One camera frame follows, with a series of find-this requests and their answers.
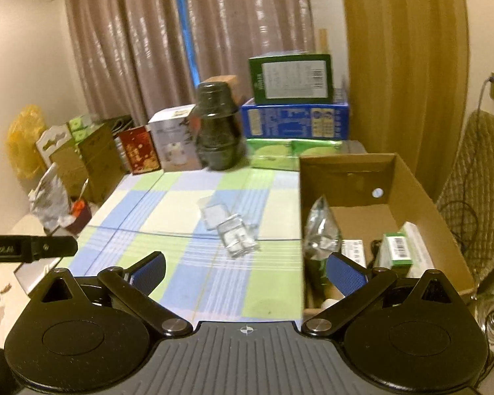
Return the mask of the silver foil pouch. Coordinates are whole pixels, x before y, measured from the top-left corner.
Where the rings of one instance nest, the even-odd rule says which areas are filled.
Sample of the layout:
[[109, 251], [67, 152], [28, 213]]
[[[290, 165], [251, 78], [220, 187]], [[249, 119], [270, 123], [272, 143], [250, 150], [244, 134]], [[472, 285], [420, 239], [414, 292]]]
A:
[[320, 196], [311, 207], [306, 219], [302, 251], [306, 268], [311, 275], [311, 284], [323, 289], [328, 278], [327, 260], [342, 247], [342, 232], [332, 213], [326, 196]]

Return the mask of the white medicine tablet box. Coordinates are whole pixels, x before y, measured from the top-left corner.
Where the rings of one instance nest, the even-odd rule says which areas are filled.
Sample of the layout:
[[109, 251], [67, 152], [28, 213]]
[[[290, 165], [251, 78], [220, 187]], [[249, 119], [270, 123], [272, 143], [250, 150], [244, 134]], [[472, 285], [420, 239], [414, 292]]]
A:
[[406, 221], [401, 227], [400, 232], [406, 237], [412, 261], [407, 277], [419, 278], [427, 270], [435, 267], [434, 262], [415, 224]]

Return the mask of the white plastic spoon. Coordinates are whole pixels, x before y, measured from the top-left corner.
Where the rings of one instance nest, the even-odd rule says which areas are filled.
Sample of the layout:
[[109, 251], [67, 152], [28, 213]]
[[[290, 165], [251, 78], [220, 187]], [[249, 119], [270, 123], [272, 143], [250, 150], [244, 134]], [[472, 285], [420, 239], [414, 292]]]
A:
[[326, 298], [320, 308], [321, 309], [327, 309], [327, 308], [330, 308], [332, 307], [333, 305], [335, 305], [336, 303], [338, 303], [340, 300], [339, 299], [334, 299], [334, 298]]

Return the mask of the small green white box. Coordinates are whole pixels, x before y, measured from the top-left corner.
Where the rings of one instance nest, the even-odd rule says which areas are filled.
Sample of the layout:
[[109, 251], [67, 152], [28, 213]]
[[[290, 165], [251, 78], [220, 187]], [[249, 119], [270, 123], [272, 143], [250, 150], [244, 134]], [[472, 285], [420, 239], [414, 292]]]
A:
[[399, 277], [406, 277], [412, 264], [408, 238], [402, 233], [384, 234], [374, 266], [391, 269]]

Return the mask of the crumpled silver foil bag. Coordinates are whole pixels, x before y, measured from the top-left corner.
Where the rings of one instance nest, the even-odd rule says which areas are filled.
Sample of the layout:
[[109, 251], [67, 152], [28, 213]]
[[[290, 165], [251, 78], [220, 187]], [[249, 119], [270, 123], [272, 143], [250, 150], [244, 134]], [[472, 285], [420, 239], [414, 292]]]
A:
[[48, 234], [60, 228], [60, 221], [69, 215], [68, 192], [54, 162], [41, 177], [39, 184], [28, 194], [30, 212], [41, 222]]

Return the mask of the brown cardboard box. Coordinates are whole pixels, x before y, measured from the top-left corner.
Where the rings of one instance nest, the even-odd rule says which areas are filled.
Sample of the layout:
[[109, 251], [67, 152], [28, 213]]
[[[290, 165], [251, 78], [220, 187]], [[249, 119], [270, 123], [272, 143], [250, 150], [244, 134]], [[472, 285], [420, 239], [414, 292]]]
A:
[[371, 242], [405, 222], [419, 229], [435, 268], [467, 301], [476, 284], [437, 207], [407, 164], [395, 153], [339, 154], [300, 158], [301, 223], [326, 198], [343, 238], [362, 240], [367, 261]]

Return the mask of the yellow plastic bag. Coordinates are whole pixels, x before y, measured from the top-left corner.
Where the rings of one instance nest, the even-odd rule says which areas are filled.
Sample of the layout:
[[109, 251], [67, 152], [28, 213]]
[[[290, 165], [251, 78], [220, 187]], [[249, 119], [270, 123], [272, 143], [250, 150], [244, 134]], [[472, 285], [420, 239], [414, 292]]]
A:
[[18, 179], [33, 179], [45, 168], [36, 142], [47, 129], [41, 108], [28, 105], [11, 122], [6, 150], [11, 167]]

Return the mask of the checked tablecloth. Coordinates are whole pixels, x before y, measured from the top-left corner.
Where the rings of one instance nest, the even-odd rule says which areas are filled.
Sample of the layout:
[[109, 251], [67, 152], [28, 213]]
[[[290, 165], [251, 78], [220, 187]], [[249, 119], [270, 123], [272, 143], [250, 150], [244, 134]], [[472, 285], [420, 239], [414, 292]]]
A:
[[[257, 250], [229, 255], [206, 227], [206, 203], [252, 229]], [[126, 268], [159, 250], [167, 260], [152, 297], [197, 323], [300, 320], [303, 311], [299, 176], [243, 167], [127, 176], [81, 232], [62, 264], [76, 276]]]

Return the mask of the clear plastic clamshell with clip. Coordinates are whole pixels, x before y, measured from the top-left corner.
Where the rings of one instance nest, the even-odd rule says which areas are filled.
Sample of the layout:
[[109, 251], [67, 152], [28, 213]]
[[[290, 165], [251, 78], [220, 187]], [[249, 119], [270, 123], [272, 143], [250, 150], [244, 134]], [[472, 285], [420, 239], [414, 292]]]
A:
[[218, 224], [217, 232], [228, 255], [238, 258], [260, 249], [252, 228], [239, 214], [233, 214]]

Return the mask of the brown paper gift bag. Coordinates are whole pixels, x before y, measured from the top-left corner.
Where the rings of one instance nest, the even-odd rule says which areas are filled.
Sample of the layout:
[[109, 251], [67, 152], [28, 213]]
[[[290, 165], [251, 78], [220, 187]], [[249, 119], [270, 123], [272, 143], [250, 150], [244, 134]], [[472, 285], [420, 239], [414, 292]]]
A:
[[66, 125], [53, 126], [36, 142], [47, 166], [57, 165], [57, 174], [72, 198], [103, 204], [125, 174], [112, 129], [103, 123], [88, 127], [77, 142]]

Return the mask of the red gold gift box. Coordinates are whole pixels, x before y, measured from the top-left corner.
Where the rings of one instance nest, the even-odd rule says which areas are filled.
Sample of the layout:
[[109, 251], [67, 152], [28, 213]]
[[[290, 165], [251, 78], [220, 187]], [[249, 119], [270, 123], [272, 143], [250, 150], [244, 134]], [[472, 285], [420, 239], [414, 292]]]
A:
[[160, 162], [148, 127], [133, 127], [118, 134], [133, 175], [160, 170]]

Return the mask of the quilted chair cushion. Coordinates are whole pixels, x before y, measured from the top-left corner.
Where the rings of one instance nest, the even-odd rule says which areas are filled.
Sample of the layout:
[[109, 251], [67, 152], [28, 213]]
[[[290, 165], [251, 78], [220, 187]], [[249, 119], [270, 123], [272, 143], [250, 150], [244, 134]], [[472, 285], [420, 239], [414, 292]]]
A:
[[475, 278], [478, 293], [494, 290], [494, 115], [471, 114], [459, 153], [437, 200]]

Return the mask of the white appliance product box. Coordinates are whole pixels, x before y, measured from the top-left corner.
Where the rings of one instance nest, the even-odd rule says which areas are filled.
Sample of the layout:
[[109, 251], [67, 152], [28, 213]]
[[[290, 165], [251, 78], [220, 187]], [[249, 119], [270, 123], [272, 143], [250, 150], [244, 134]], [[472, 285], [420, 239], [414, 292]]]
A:
[[159, 163], [165, 172], [202, 169], [195, 142], [194, 108], [192, 103], [163, 109], [148, 122]]

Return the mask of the blue product box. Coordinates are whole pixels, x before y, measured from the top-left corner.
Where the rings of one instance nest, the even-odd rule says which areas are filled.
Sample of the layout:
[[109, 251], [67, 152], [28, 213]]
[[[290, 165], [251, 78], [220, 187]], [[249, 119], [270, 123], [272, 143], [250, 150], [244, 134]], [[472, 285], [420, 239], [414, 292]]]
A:
[[248, 100], [241, 109], [247, 138], [326, 139], [349, 138], [350, 109], [345, 91], [335, 90], [330, 104], [256, 104]]

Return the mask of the dark green product box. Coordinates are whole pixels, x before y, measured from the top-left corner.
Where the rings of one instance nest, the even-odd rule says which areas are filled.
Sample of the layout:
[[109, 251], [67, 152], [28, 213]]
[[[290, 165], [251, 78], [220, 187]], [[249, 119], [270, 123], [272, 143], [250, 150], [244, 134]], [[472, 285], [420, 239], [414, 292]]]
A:
[[284, 52], [249, 59], [253, 100], [257, 104], [332, 103], [330, 54]]

